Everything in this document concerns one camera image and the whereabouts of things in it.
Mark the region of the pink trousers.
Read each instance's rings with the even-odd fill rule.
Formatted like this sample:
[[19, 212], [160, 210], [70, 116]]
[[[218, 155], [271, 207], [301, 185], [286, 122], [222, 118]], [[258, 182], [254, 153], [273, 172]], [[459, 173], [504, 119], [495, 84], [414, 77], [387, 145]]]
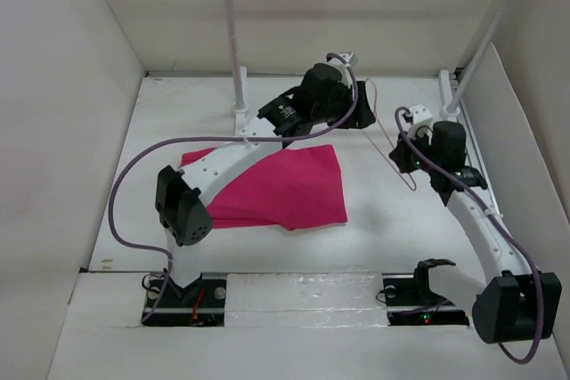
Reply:
[[342, 173], [330, 144], [281, 150], [229, 183], [208, 205], [216, 229], [347, 222]]

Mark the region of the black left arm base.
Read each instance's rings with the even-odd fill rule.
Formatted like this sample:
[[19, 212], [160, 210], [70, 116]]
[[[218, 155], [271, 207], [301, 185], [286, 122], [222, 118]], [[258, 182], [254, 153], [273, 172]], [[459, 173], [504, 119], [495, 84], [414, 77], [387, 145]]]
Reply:
[[141, 323], [145, 327], [223, 327], [227, 275], [201, 274], [187, 287], [168, 280], [159, 299], [163, 275], [149, 273], [142, 279], [146, 291]]

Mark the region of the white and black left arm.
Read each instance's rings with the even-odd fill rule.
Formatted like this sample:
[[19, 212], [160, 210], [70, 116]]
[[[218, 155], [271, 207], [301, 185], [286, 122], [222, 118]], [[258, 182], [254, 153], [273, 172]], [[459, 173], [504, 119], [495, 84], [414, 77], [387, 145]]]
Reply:
[[265, 104], [234, 137], [223, 141], [201, 160], [158, 175], [155, 207], [172, 237], [171, 280], [167, 294], [185, 306], [198, 297], [198, 245], [213, 229], [208, 205], [231, 182], [293, 142], [318, 137], [323, 125], [335, 129], [364, 129], [375, 117], [365, 84], [354, 75], [348, 53], [328, 55], [312, 66], [301, 83]]

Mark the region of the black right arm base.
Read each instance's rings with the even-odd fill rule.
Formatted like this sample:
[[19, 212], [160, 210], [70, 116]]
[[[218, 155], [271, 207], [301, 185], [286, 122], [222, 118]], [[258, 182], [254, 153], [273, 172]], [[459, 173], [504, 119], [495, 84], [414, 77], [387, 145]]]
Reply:
[[376, 300], [387, 311], [390, 327], [428, 327], [470, 325], [466, 312], [429, 287], [429, 271], [440, 266], [455, 266], [447, 259], [418, 262], [413, 273], [383, 273], [382, 288]]

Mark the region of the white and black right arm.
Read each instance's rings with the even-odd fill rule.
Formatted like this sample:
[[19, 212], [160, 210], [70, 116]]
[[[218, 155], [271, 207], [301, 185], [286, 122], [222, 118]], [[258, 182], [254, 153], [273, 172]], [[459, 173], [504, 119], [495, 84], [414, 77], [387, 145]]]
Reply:
[[422, 303], [446, 298], [466, 311], [487, 344], [537, 341], [551, 336], [562, 285], [542, 272], [507, 232], [502, 220], [476, 194], [487, 189], [482, 174], [466, 163], [463, 125], [439, 121], [430, 134], [411, 137], [401, 130], [389, 157], [407, 174], [421, 170], [444, 207], [455, 217], [484, 272], [479, 281], [448, 259], [420, 261], [411, 291]]

